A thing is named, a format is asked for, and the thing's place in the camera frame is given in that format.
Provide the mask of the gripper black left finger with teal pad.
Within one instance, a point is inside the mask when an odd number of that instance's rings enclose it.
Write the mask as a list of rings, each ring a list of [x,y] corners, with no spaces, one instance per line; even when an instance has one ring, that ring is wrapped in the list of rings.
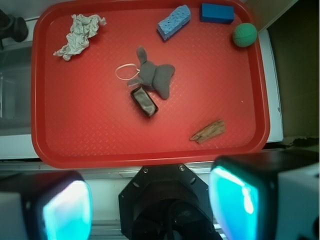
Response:
[[[74,170],[0,180],[2,240],[87,240],[92,220],[90,187]]]

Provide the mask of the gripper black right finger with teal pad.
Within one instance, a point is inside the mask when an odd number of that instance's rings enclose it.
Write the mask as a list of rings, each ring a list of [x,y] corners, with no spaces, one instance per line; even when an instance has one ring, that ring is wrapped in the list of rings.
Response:
[[[320,237],[320,156],[315,151],[220,156],[212,164],[208,194],[229,240]]]

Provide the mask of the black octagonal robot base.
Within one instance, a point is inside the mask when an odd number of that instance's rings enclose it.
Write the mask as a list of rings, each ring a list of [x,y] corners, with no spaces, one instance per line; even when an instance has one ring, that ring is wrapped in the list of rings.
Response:
[[[118,195],[129,240],[220,240],[209,187],[184,164],[143,166]]]

